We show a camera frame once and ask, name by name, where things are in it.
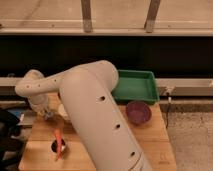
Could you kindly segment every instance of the floor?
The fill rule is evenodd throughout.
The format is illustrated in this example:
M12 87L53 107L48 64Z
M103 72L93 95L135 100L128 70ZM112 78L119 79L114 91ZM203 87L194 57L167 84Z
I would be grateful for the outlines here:
M175 154L177 171L213 170L213 99L161 100L165 124ZM28 113L19 138L26 141L35 114ZM17 171L17 165L8 168Z

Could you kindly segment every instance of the black chair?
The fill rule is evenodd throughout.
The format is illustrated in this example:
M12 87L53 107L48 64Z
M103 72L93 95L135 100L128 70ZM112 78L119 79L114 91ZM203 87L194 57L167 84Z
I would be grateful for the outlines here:
M21 132L19 118L10 112L0 109L0 170L6 170L9 165L20 162L21 155L18 154L23 147L23 142L12 138L11 136L18 136ZM17 155L4 160L6 151L17 152Z

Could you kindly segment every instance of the cable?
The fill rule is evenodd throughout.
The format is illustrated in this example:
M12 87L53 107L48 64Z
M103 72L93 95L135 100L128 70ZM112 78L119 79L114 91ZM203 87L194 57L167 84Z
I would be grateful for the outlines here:
M167 110L166 110L166 129L169 126L169 112L170 112L171 103L172 103L172 97L170 96L169 93L167 93L167 97L168 97L168 107L167 107Z

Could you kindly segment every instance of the green tray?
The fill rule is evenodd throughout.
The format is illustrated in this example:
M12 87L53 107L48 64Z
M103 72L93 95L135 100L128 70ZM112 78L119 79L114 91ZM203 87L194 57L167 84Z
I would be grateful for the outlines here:
M159 101L154 74L150 71L118 70L119 82L112 95L118 102L142 100L150 105Z

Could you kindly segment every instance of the orange object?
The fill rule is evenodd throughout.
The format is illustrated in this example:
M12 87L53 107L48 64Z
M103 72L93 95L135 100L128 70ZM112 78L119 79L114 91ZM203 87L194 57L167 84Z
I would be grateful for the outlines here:
M56 161L61 158L61 152L62 152L62 138L61 138L61 132L59 129L54 130L55 139L57 142L57 155L56 155Z

